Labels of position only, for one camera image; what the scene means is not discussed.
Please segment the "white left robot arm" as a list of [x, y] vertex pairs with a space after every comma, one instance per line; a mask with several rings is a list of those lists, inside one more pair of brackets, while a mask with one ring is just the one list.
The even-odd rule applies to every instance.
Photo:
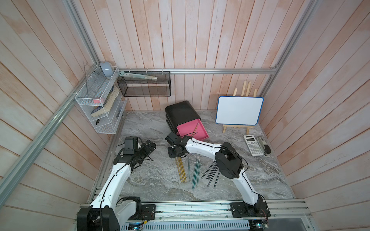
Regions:
[[126, 137], [124, 147], [113, 160], [113, 167], [101, 192], [88, 207], [77, 214], [78, 231], [120, 231], [129, 220], [141, 220], [143, 225], [155, 218], [155, 206], [142, 207], [140, 197], [119, 198], [127, 179], [135, 168], [156, 149], [150, 140], [143, 142], [139, 137]]

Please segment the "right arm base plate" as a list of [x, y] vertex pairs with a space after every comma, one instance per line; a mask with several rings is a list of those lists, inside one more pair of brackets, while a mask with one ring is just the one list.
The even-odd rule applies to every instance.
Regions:
[[253, 206], [246, 204], [245, 202], [231, 203], [230, 211], [234, 218], [271, 217], [271, 213], [266, 202], [257, 202]]

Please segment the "black drawer cabinet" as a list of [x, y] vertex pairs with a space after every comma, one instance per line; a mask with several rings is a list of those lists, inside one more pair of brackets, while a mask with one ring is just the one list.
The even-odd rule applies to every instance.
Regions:
[[170, 130], [176, 134], [178, 133], [177, 126], [195, 119], [201, 119], [189, 101], [169, 105], [165, 108], [165, 113]]

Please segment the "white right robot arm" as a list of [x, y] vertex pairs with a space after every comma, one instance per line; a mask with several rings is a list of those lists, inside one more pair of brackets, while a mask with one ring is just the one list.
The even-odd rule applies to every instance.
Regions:
[[218, 165], [221, 174], [233, 181], [239, 190], [243, 202], [250, 206], [257, 206], [263, 198], [257, 193], [245, 175], [243, 158], [230, 143], [212, 144], [199, 141], [190, 136], [180, 137], [171, 132], [165, 141], [170, 145], [168, 154], [170, 158], [183, 157], [187, 154], [198, 154], [208, 157]]

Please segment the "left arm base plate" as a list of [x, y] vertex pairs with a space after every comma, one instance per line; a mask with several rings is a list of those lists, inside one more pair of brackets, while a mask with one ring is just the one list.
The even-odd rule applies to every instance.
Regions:
[[155, 204], [144, 204], [140, 205], [136, 210], [134, 215], [132, 215], [128, 220], [154, 220], [156, 215], [156, 205]]

